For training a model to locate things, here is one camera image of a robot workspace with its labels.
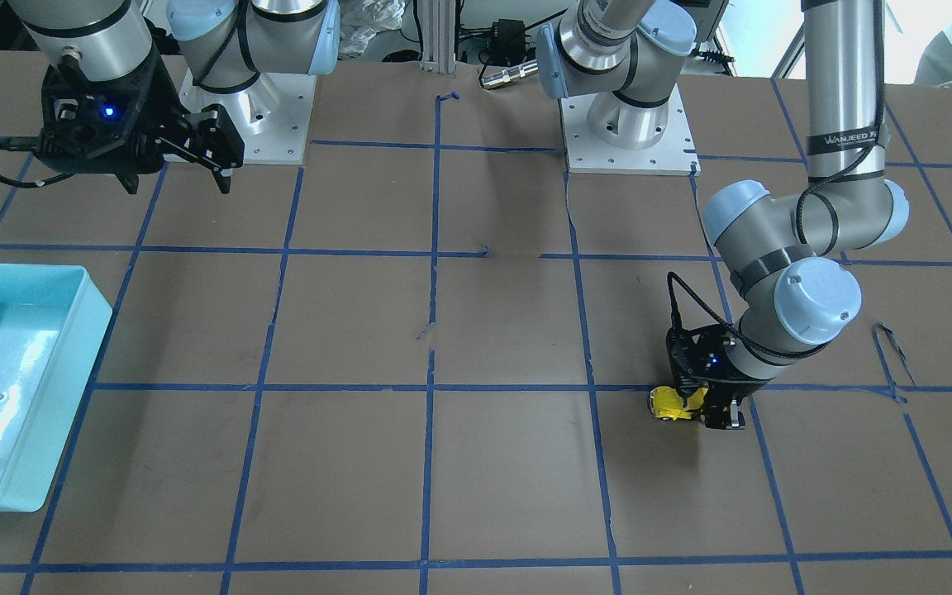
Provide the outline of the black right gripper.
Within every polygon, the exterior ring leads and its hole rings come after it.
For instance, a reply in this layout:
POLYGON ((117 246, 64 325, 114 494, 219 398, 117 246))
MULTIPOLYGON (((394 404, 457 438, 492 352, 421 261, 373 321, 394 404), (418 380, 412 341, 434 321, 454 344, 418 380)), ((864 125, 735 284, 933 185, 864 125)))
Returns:
POLYGON ((161 58, 102 82, 83 79, 76 64, 51 65, 40 99, 36 158, 57 173, 114 174, 135 196, 140 175, 163 166, 164 148, 208 169, 220 193, 229 193, 233 170, 243 166, 245 143, 226 107, 189 113, 161 58))

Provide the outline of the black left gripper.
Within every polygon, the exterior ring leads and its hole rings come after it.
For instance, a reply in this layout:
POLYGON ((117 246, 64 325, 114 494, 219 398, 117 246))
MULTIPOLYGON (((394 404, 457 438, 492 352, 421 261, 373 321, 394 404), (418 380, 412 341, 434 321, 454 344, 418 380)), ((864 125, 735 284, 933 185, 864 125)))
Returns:
POLYGON ((725 325, 697 329, 672 326, 666 331, 666 351, 681 403, 688 406, 694 395, 707 388, 702 404, 702 423, 714 430, 745 429, 745 397, 759 391, 766 380, 745 375, 726 357, 732 338, 725 325))

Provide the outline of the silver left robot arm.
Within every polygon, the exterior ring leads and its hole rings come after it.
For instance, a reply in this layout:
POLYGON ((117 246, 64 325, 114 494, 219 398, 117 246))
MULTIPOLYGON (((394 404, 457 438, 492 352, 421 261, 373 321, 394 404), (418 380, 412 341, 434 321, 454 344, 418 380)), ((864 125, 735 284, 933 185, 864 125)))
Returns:
MULTIPOLYGON (((804 1, 808 83, 807 185, 775 197, 737 181, 702 212, 704 237, 729 268, 747 309, 729 323, 683 326, 671 301, 666 354, 672 383, 650 392, 662 421, 743 428, 741 404, 789 366, 824 350, 860 312, 857 279, 831 259, 892 240, 909 220, 902 188, 885 177, 881 1, 804 1)), ((649 150, 669 128, 669 99, 695 22, 669 1, 578 1, 537 34, 548 97, 593 97, 598 140, 649 150)))

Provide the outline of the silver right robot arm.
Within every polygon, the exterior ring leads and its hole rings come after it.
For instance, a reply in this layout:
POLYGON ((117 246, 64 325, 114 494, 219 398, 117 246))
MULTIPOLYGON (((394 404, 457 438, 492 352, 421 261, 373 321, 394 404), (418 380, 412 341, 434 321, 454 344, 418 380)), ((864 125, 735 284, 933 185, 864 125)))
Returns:
POLYGON ((315 83, 336 66, 336 1, 169 1, 166 29, 137 1, 12 1, 49 60, 42 126, 12 138, 54 172, 109 174, 128 193, 167 159, 220 192, 246 163, 300 165, 315 83))

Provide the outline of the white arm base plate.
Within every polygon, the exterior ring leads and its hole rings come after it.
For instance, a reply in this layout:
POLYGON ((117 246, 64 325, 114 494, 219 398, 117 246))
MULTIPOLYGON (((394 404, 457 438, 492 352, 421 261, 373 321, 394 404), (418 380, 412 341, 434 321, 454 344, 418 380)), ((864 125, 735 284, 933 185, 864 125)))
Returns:
POLYGON ((245 164, 302 165, 317 76, 264 73, 252 87, 215 94, 193 84, 185 73, 180 101, 192 112, 222 105, 243 140, 245 164))
POLYGON ((702 172, 678 86, 654 108, 625 104, 612 92, 563 98, 559 105, 572 174, 702 172))

